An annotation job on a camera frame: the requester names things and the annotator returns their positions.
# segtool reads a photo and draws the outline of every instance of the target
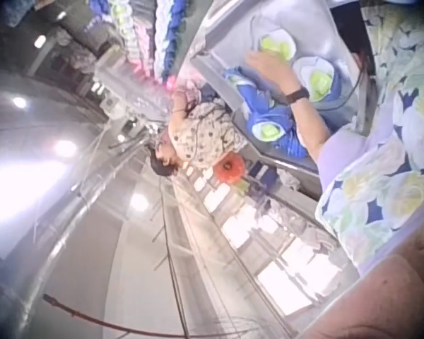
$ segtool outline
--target black watch strap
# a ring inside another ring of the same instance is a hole
[[[295,103],[297,100],[300,100],[302,98],[309,98],[310,97],[310,93],[308,92],[308,90],[304,87],[301,87],[301,89],[296,90],[294,93],[291,93],[289,95],[286,95],[286,100],[288,102],[289,105]]]

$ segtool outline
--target floral fabric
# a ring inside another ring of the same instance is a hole
[[[411,8],[363,8],[374,52],[378,107],[392,110],[391,135],[366,150],[324,190],[316,218],[358,267],[424,203],[424,18]],[[383,119],[376,112],[377,129]]]

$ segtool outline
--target red cable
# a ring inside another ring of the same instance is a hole
[[[185,335],[182,334],[169,334],[169,333],[156,333],[156,332],[147,332],[147,331],[140,331],[133,328],[127,328],[123,326],[118,326],[113,323],[108,323],[106,321],[99,320],[97,318],[93,318],[92,316],[89,316],[87,314],[83,314],[79,311],[76,311],[75,309],[72,309],[71,307],[68,307],[55,298],[44,294],[42,296],[43,300],[49,304],[51,304],[53,307],[58,307],[59,309],[62,309],[63,311],[70,313],[72,316],[77,316],[78,318],[84,319],[86,321],[89,321],[91,323],[95,323],[96,325],[104,326],[107,328],[113,328],[114,330],[123,331],[126,333],[133,333],[133,334],[139,334],[139,335],[145,335],[147,337],[159,337],[159,338],[185,338]],[[229,333],[217,333],[217,334],[192,334],[189,337],[190,338],[215,338],[215,337],[225,337],[227,335],[234,335],[234,334],[243,334],[251,331],[258,330],[258,328],[250,328],[248,330],[242,330],[242,331],[235,331],[235,332],[229,332]]]

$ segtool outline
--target skin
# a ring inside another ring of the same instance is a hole
[[[417,338],[424,328],[424,224],[300,336]]]
[[[292,68],[271,52],[250,52],[246,62],[267,80],[275,83],[285,95],[301,89],[301,83]],[[318,111],[307,98],[297,100],[290,106],[298,131],[311,158],[317,162],[320,151],[331,133]]]
[[[187,117],[187,112],[185,111],[187,106],[187,98],[185,94],[177,90],[172,95],[173,100],[173,110],[168,124],[168,129],[175,130]],[[168,130],[163,132],[162,138],[160,140],[160,145],[155,150],[155,156],[161,160],[164,166],[171,165],[182,165],[184,162],[176,153],[175,147],[173,146],[170,137],[168,136]]]

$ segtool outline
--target dark hair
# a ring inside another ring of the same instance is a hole
[[[153,171],[162,177],[169,177],[177,172],[177,165],[168,164],[164,166],[162,160],[159,160],[155,156],[155,150],[153,148],[149,148],[149,158],[151,159],[151,167]]]

